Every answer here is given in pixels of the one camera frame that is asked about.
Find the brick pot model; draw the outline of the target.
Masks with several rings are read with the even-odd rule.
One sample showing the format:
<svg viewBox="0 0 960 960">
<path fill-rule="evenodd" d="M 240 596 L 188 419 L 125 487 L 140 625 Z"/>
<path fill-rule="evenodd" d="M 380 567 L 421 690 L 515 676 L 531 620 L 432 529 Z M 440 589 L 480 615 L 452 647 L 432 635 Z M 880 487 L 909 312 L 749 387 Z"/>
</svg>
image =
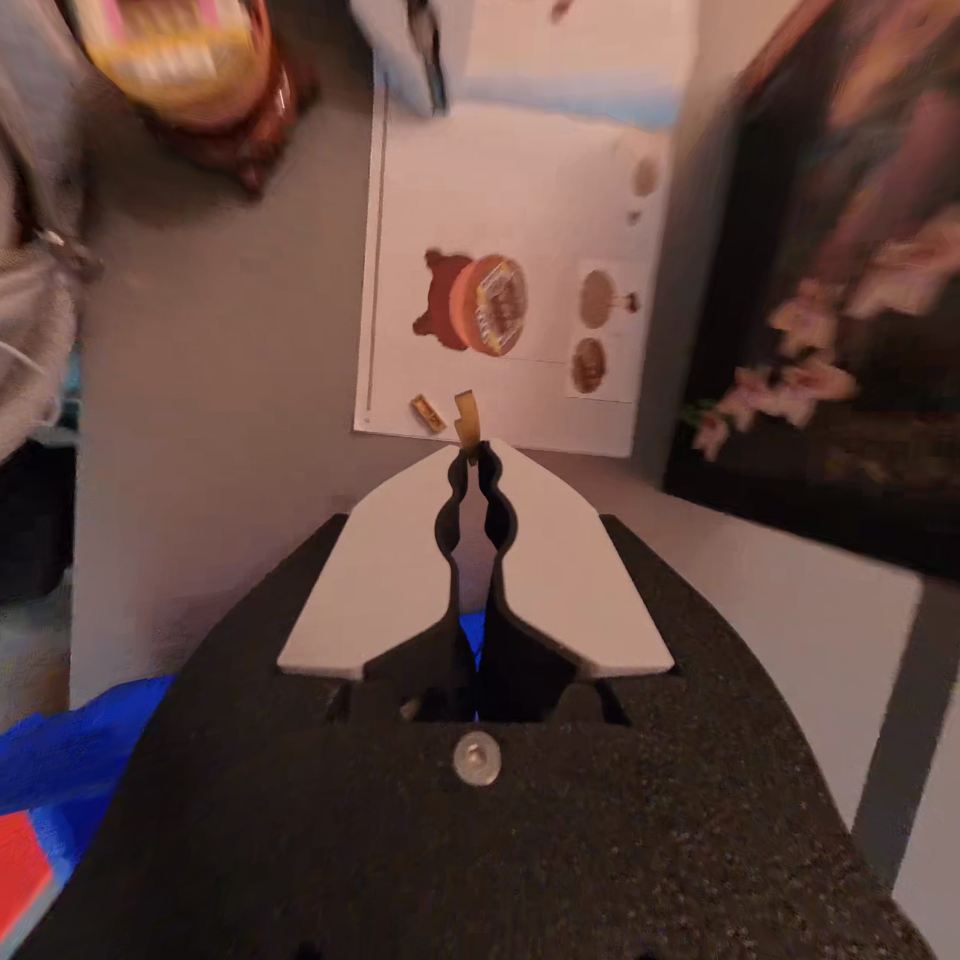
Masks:
<svg viewBox="0 0 960 960">
<path fill-rule="evenodd" d="M 262 0 L 58 1 L 92 65 L 145 128 L 199 168 L 261 199 L 319 95 Z"/>
</svg>

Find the white instruction booklet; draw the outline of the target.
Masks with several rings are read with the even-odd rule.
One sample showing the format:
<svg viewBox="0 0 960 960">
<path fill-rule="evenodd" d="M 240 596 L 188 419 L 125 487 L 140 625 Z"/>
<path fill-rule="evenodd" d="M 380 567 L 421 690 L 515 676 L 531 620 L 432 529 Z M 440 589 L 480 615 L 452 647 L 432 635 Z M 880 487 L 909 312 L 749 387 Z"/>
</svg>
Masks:
<svg viewBox="0 0 960 960">
<path fill-rule="evenodd" d="M 438 1 L 450 113 L 375 61 L 354 428 L 631 456 L 697 1 Z"/>
</svg>

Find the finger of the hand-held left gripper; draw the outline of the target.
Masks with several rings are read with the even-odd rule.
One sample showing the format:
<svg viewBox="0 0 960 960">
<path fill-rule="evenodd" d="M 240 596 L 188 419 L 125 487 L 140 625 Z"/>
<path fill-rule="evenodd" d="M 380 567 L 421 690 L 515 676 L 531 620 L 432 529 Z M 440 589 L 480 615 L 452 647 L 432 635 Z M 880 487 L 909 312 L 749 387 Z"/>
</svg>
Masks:
<svg viewBox="0 0 960 960">
<path fill-rule="evenodd" d="M 352 0 L 386 87 L 419 117 L 450 113 L 440 12 L 432 0 Z"/>
</svg>

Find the black flower print box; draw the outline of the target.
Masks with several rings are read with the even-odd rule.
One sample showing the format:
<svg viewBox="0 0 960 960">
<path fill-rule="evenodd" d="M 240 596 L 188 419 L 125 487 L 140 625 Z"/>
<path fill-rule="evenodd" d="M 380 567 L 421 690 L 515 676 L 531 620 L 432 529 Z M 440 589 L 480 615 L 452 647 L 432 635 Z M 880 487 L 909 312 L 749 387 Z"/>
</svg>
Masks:
<svg viewBox="0 0 960 960">
<path fill-rule="evenodd" d="M 666 492 L 958 583 L 960 5 L 802 1 L 735 104 Z"/>
</svg>

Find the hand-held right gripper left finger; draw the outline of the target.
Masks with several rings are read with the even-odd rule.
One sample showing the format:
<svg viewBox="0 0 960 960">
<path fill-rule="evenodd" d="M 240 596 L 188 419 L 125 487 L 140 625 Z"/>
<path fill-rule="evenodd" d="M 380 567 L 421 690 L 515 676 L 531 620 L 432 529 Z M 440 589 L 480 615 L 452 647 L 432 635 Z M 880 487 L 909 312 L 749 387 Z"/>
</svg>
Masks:
<svg viewBox="0 0 960 960">
<path fill-rule="evenodd" d="M 460 615 L 464 485 L 464 450 L 440 448 L 354 505 L 278 654 L 282 672 L 363 679 L 378 658 Z"/>
</svg>

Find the blue plastic bin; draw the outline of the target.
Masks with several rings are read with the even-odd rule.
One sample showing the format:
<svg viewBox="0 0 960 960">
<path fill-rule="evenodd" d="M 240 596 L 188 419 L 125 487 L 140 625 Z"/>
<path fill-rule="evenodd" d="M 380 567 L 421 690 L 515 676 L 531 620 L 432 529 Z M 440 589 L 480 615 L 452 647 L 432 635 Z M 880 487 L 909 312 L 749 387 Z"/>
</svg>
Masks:
<svg viewBox="0 0 960 960">
<path fill-rule="evenodd" d="M 0 737 L 0 812 L 24 814 L 56 888 L 98 832 L 173 673 L 127 680 L 85 706 L 31 713 Z"/>
</svg>

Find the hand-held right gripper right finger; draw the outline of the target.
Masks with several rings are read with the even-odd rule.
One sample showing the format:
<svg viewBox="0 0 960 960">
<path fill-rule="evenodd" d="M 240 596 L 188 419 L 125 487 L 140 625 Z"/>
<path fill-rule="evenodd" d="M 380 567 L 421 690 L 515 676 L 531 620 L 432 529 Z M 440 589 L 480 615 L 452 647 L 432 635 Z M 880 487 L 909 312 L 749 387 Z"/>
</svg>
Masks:
<svg viewBox="0 0 960 960">
<path fill-rule="evenodd" d="M 596 505 L 505 439 L 482 442 L 477 477 L 508 622 L 586 679 L 667 673 L 675 655 Z"/>
</svg>

